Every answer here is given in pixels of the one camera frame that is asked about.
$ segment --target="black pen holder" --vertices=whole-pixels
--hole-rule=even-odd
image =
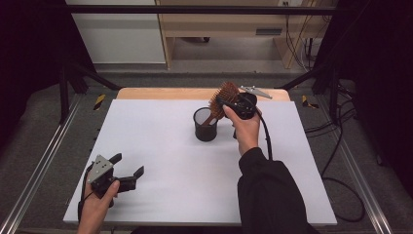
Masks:
[[[216,125],[218,120],[213,118],[209,123],[210,110],[208,107],[203,107],[195,111],[195,136],[200,141],[212,141],[216,138]]]

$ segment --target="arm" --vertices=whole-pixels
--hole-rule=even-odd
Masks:
[[[99,233],[100,226],[106,217],[109,204],[118,193],[120,182],[115,180],[107,189],[106,194],[99,199],[89,183],[85,184],[85,204],[82,209],[82,219],[78,227],[78,234]]]
[[[242,155],[238,197],[243,233],[318,233],[307,222],[303,198],[288,168],[267,160],[258,147],[259,117],[242,120],[229,107],[224,111],[236,128]]]

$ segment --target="metal rail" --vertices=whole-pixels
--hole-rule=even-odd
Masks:
[[[45,9],[73,14],[220,14],[335,16],[355,13],[336,7],[257,7],[257,6],[144,6],[144,5],[46,5]]]
[[[320,108],[324,113],[327,119],[329,118],[329,114],[327,111],[327,101],[325,97],[317,96],[317,99],[320,104]],[[339,133],[337,131],[332,132],[336,140],[339,138]],[[343,137],[340,142],[340,150],[343,154],[343,160],[349,171],[350,176],[352,177],[353,182],[355,183],[356,190],[358,195],[364,202],[365,210],[370,217],[371,223],[373,224],[376,232],[378,234],[392,234],[393,231],[382,211],[380,208],[379,203],[376,200],[373,192],[371,191],[370,186],[368,185],[367,180],[365,179],[361,169],[359,168],[355,157],[352,154],[349,146],[347,145],[345,138]]]
[[[58,148],[60,147],[61,142],[64,139],[64,136],[69,128],[74,116],[79,107],[79,103],[83,99],[83,95],[75,95],[70,107],[69,116],[66,118],[66,121],[60,124],[57,127],[55,135],[50,141],[48,147],[43,153],[42,158],[39,161],[36,169],[31,175],[30,180],[25,185],[23,191],[21,192],[19,199],[16,201],[12,210],[9,212],[6,219],[3,221],[0,233],[1,234],[13,234],[17,231],[19,224],[27,211],[28,206],[30,205],[37,189],[40,186],[40,183],[45,176],[48,167],[50,166],[52,160],[54,159]]]

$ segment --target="wooden table edge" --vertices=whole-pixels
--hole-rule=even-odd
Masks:
[[[218,89],[213,88],[123,88],[116,99],[211,99]],[[259,89],[273,97],[259,100],[291,101],[282,89]]]

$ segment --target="brush bristles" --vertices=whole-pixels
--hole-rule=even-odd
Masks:
[[[219,97],[222,100],[235,103],[239,93],[240,91],[234,83],[224,82],[221,85],[221,88],[215,92],[209,101],[210,114],[217,120],[222,119],[225,116],[225,112],[222,108],[222,104],[218,103],[216,98]]]

